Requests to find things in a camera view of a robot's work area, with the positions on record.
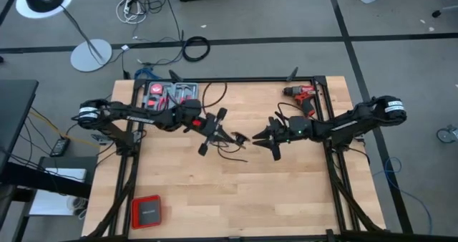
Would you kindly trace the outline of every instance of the white label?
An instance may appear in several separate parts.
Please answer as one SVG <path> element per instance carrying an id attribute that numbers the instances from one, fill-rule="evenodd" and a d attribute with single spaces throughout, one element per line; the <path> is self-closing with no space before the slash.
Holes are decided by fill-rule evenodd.
<path id="1" fill-rule="evenodd" d="M 82 107 L 81 109 L 79 109 L 79 117 L 97 118 L 97 113 L 88 113 L 88 114 L 85 114 L 85 115 L 81 115 L 82 113 L 85 113 L 85 112 L 94 112 L 94 111 L 97 111 L 97 108 L 94 108 L 94 107 Z"/>
<path id="2" fill-rule="evenodd" d="M 403 104 L 401 101 L 388 102 L 388 106 L 396 106 L 396 105 L 402 106 Z"/>
<path id="3" fill-rule="evenodd" d="M 348 122 L 348 123 L 346 123 L 346 124 L 343 124 L 343 125 L 340 125 L 340 126 L 338 126 L 338 127 L 335 127 L 335 128 L 333 128 L 333 129 L 331 129 L 331 130 L 336 131 L 336 130 L 342 129 L 342 128 L 344 128 L 344 127 L 351 126 L 351 125 L 356 124 L 356 123 L 358 123 L 358 121 L 354 120 L 354 121 L 352 121 L 352 122 Z"/>
<path id="4" fill-rule="evenodd" d="M 391 112 L 393 110 L 404 110 L 404 107 L 402 106 L 391 106 L 391 107 L 386 107 L 385 108 L 385 113 Z"/>
<path id="5" fill-rule="evenodd" d="M 143 122 L 143 123 L 154 123 L 154 120 L 147 120 L 147 119 L 143 119 L 141 117 L 130 117 L 130 116 L 127 116 L 127 119 L 128 120 L 134 120 L 134 121 L 138 121 L 138 122 Z"/>

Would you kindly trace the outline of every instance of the floor lamp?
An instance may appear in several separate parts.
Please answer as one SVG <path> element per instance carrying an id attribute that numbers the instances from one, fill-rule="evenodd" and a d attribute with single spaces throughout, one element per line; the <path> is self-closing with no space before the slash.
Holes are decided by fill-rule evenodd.
<path id="1" fill-rule="evenodd" d="M 87 38 L 66 10 L 70 2 L 72 0 L 16 0 L 16 10 L 30 19 L 43 19 L 63 11 L 85 40 L 73 50 L 70 57 L 72 66 L 81 72 L 97 70 L 111 59 L 112 47 L 105 40 Z"/>

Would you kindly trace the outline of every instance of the lamp base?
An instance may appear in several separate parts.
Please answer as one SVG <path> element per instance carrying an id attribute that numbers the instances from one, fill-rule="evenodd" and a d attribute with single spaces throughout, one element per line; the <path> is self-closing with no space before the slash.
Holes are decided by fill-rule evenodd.
<path id="1" fill-rule="evenodd" d="M 81 43 L 73 50 L 70 57 L 72 66 L 81 72 L 92 72 L 102 68 L 112 58 L 112 46 L 107 41 L 102 39 L 91 39 L 91 43 L 100 53 L 102 58 L 98 57 L 93 49 L 89 50 L 87 42 Z"/>

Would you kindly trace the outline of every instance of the blue cable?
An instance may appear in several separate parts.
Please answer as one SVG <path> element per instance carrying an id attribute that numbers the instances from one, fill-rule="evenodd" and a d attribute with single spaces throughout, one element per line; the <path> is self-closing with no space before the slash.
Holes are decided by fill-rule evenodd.
<path id="1" fill-rule="evenodd" d="M 391 162 L 392 160 L 395 160 L 398 162 L 399 164 L 399 169 L 398 170 L 387 170 L 388 168 L 388 163 Z M 402 170 L 402 163 L 401 163 L 401 160 L 396 158 L 396 157 L 392 157 L 392 158 L 389 158 L 386 162 L 385 162 L 385 167 L 384 167 L 384 170 L 381 170 L 375 174 L 372 175 L 372 177 L 375 177 L 376 175 L 380 174 L 380 173 L 385 173 L 385 176 L 386 176 L 386 179 L 388 180 L 388 183 L 393 186 L 394 188 L 396 188 L 397 190 L 399 190 L 401 193 L 405 194 L 405 195 L 408 195 L 410 198 L 413 198 L 415 199 L 417 202 L 419 202 L 423 208 L 424 208 L 424 211 L 427 212 L 427 215 L 428 215 L 428 223 L 429 223 L 429 231 L 428 231 L 428 234 L 431 235 L 432 234 L 432 217 L 431 217 L 431 213 L 429 212 L 427 206 L 423 203 L 422 200 L 418 199 L 415 195 L 412 195 L 411 193 L 408 193 L 404 190 L 402 190 L 401 188 L 399 188 L 397 185 L 395 185 L 393 183 L 393 181 L 391 181 L 391 179 L 389 178 L 388 176 L 388 173 L 400 173 Z"/>
<path id="2" fill-rule="evenodd" d="M 152 73 L 152 67 L 144 67 L 137 70 L 134 74 L 134 79 L 138 79 L 142 76 L 142 74 L 146 74 L 147 79 L 162 79 L 161 77 Z"/>

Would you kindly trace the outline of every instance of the red box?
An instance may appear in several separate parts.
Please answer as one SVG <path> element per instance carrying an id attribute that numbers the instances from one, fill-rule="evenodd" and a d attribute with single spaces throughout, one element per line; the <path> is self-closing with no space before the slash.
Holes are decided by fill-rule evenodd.
<path id="1" fill-rule="evenodd" d="M 160 214 L 160 196 L 153 195 L 132 200 L 133 229 L 160 225 Z"/>

